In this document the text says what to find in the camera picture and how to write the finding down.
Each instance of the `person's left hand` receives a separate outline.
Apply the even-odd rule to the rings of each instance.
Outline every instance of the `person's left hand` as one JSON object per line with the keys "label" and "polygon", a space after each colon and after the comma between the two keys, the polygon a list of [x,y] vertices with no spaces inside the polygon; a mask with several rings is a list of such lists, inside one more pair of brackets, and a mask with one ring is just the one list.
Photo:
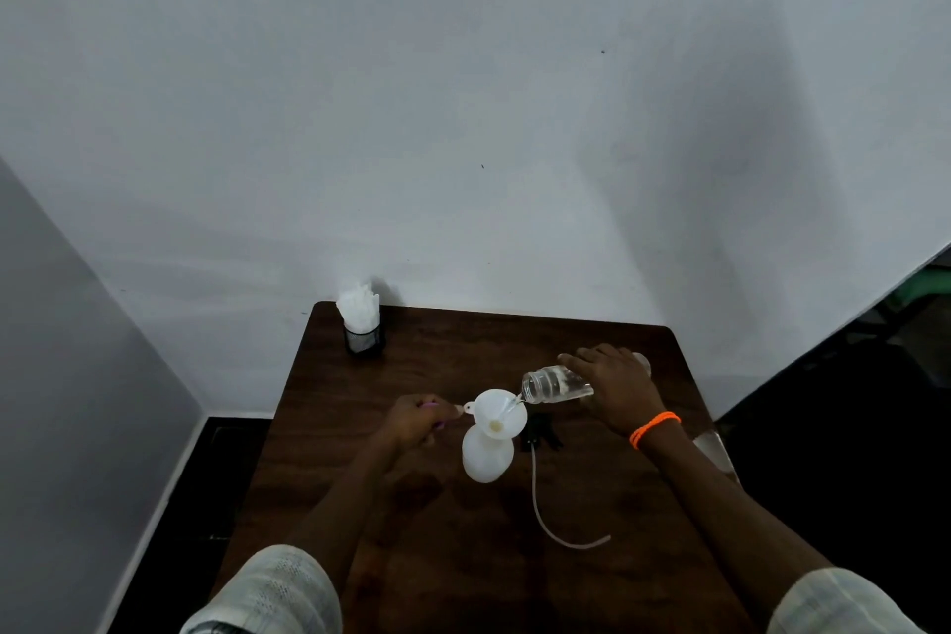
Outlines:
{"label": "person's left hand", "polygon": [[458,419],[461,415],[462,407],[433,394],[400,396],[387,412],[377,435],[402,454],[419,444],[432,444],[433,427],[440,421]]}

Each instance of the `white tissue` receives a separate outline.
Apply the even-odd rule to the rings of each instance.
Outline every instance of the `white tissue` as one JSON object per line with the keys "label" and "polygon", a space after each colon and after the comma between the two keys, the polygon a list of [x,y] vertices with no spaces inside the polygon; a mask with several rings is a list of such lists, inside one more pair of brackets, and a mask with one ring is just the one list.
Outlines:
{"label": "white tissue", "polygon": [[352,333],[369,333],[379,326],[379,294],[370,284],[340,294],[337,310],[343,316],[343,325]]}

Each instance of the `wooden table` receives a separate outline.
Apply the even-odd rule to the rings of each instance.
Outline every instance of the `wooden table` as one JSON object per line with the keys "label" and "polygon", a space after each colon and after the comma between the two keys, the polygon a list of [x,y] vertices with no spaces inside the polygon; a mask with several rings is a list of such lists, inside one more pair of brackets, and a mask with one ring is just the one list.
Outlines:
{"label": "wooden table", "polygon": [[[673,334],[664,327],[383,307],[387,347],[359,360],[343,348],[332,303],[315,305],[219,574],[282,541],[401,394],[462,404],[486,388],[516,391],[524,372],[602,341],[644,352],[691,436],[710,428]],[[546,408],[565,443],[516,452],[493,484],[462,470],[470,417],[435,448],[403,457],[384,485],[341,598],[348,634],[459,631],[750,631],[742,606],[645,457],[576,402]]]}

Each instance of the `white plastic funnel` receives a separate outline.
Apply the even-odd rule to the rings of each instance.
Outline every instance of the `white plastic funnel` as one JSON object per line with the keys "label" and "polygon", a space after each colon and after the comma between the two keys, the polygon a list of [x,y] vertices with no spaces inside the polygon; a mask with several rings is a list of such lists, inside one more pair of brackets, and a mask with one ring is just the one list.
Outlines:
{"label": "white plastic funnel", "polygon": [[480,484],[493,482],[505,473],[515,455],[512,439],[490,438],[478,424],[471,426],[462,439],[462,468]]}
{"label": "white plastic funnel", "polygon": [[512,406],[512,400],[515,398],[516,395],[510,391],[490,388],[488,391],[482,391],[475,401],[469,401],[462,407],[462,411],[475,417],[475,425],[486,436],[493,439],[511,439],[521,432],[529,418],[524,404]]}

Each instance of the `green object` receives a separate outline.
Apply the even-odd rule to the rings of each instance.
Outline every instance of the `green object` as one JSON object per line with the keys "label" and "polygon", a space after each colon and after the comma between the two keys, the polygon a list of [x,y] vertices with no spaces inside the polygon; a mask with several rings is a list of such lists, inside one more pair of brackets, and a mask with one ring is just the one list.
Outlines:
{"label": "green object", "polygon": [[889,293],[886,302],[896,311],[900,311],[912,301],[932,293],[951,293],[951,270],[920,270]]}

